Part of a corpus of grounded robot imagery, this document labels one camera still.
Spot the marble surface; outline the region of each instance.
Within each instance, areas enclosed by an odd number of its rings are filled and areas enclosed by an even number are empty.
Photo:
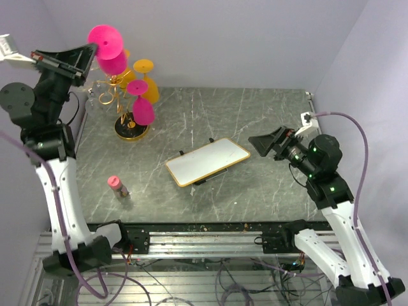
[[[304,91],[164,88],[156,120],[136,142],[113,130],[116,107],[87,117],[77,152],[77,180],[87,222],[226,222],[323,220],[288,162],[259,157],[249,136],[281,125],[298,128],[310,110]],[[179,187],[165,163],[208,143],[231,138],[251,157],[200,186]],[[297,170],[301,182],[305,179]],[[118,175],[131,192],[118,201],[106,180]]]

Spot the pink lid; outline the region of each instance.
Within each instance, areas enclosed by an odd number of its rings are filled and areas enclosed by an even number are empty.
[[[96,60],[101,70],[107,75],[119,75],[125,71],[128,66],[128,60],[124,50],[114,59],[100,59],[97,57]]]
[[[122,185],[122,182],[120,181],[119,177],[112,175],[110,178],[108,178],[108,185],[112,189],[118,189],[120,185]]]
[[[123,50],[123,39],[120,32],[107,24],[94,27],[88,35],[88,42],[98,45],[96,57],[100,59],[114,59]]]
[[[152,104],[143,97],[139,97],[133,103],[133,118],[141,126],[148,126],[154,121],[154,109]]]
[[[142,94],[145,94],[147,92],[147,89],[149,88],[149,85],[143,80],[134,80],[132,82],[129,82],[126,90],[128,93],[134,95],[134,96],[141,96]]]

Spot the bottle with pink cap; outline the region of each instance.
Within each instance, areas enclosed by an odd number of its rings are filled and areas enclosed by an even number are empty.
[[[116,175],[112,175],[110,178],[108,178],[108,185],[118,199],[125,198],[129,195],[128,189]]]

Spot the gray wall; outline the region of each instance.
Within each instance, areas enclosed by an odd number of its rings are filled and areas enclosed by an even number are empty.
[[[408,284],[408,2],[371,0],[315,95],[319,111],[353,115],[370,145],[360,217],[379,257]],[[344,153],[340,172],[355,192],[363,142],[345,119],[321,119]],[[408,295],[393,305],[408,305]]]
[[[10,33],[19,50],[63,50],[66,44],[40,0],[8,1],[0,9],[0,34]],[[10,82],[34,86],[39,78],[35,71],[13,69],[0,63],[0,88]],[[68,121],[77,107],[66,103],[61,114]],[[73,123],[77,133],[80,115]],[[0,108],[0,129],[19,139],[20,129]],[[4,140],[0,140],[0,304],[17,305],[27,277],[38,235],[49,226],[43,190],[26,156]]]
[[[367,0],[45,0],[70,47],[118,28],[160,86],[314,91]]]

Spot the small white board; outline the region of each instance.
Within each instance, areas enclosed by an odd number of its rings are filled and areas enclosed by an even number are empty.
[[[250,152],[228,138],[222,138],[168,161],[166,167],[177,185],[185,187],[249,156]]]

